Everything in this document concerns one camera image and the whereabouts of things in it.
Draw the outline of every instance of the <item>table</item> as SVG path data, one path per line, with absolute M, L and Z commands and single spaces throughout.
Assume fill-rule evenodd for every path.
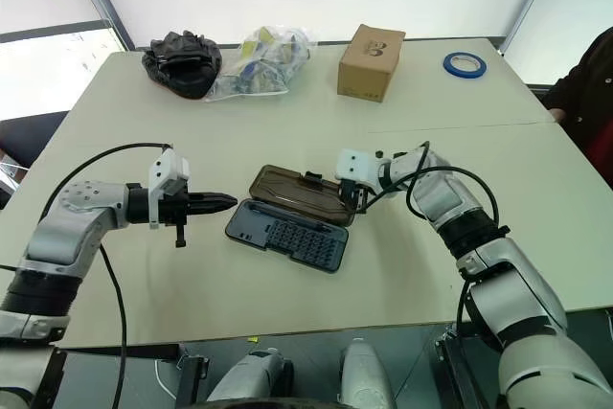
M 422 42 L 418 48 L 485 43 L 460 42 L 461 46 Z M 413 50 L 409 43 L 407 50 Z M 138 54 L 112 56 L 0 215 L 2 262 L 17 261 L 46 197 L 66 172 L 118 144 L 173 142 L 191 162 L 192 191 L 225 192 L 243 199 L 266 163 L 331 177 L 341 148 L 382 149 L 389 154 L 428 139 L 432 149 L 454 165 L 477 172 L 490 184 L 499 200 L 501 222 L 510 225 L 511 235 L 568 309 L 613 304 L 613 293 L 605 288 L 613 269 L 613 193 L 527 90 L 524 98 L 516 85 L 516 103 L 529 112 L 523 123 L 517 122 L 521 111 L 502 97 L 489 103 L 470 100 L 467 104 L 473 109 L 479 104 L 489 107 L 487 113 L 475 114 L 472 122 L 461 119 L 464 126 L 441 129 L 448 121 L 437 124 L 434 109 L 422 111 L 419 119 L 410 117 L 410 103 L 394 110 L 389 105 L 391 115 L 385 115 L 386 104 L 401 97 L 402 66 L 395 76 L 396 89 L 390 89 L 384 103 L 362 102 L 335 95 L 335 72 L 326 77 L 328 86 L 314 80 L 318 73 L 323 78 L 325 69 L 333 71 L 330 66 L 336 63 L 329 61 L 340 57 L 342 49 L 320 52 L 286 96 L 217 103 L 182 100 L 151 83 Z M 498 67 L 501 81 L 516 79 L 504 63 Z M 450 86 L 432 80 L 430 101 L 442 104 L 439 89 Z M 515 83 L 501 85 L 511 88 Z M 482 95 L 493 95 L 494 86 Z M 412 85 L 405 88 L 408 94 Z M 493 113 L 500 101 L 507 101 L 506 121 Z M 352 107 L 361 109 L 353 113 Z M 386 117 L 395 122 L 401 110 L 411 129 L 377 129 Z M 80 177 L 146 183 L 148 166 L 157 155 L 155 149 L 123 152 Z M 474 192 L 484 198 L 476 186 Z M 230 241 L 223 229 L 231 215 L 228 211 L 191 218 L 188 246 L 183 249 L 173 247 L 172 228 L 154 232 L 140 225 L 107 235 L 105 246 L 125 296 L 128 343 L 454 318 L 462 285 L 454 260 L 427 224 L 408 213 L 403 199 L 383 200 L 358 217 L 350 227 L 341 269 L 334 275 Z M 0 273 L 0 287 L 10 279 L 10 274 Z M 115 295 L 100 258 L 82 284 L 71 315 L 61 346 L 119 342 Z

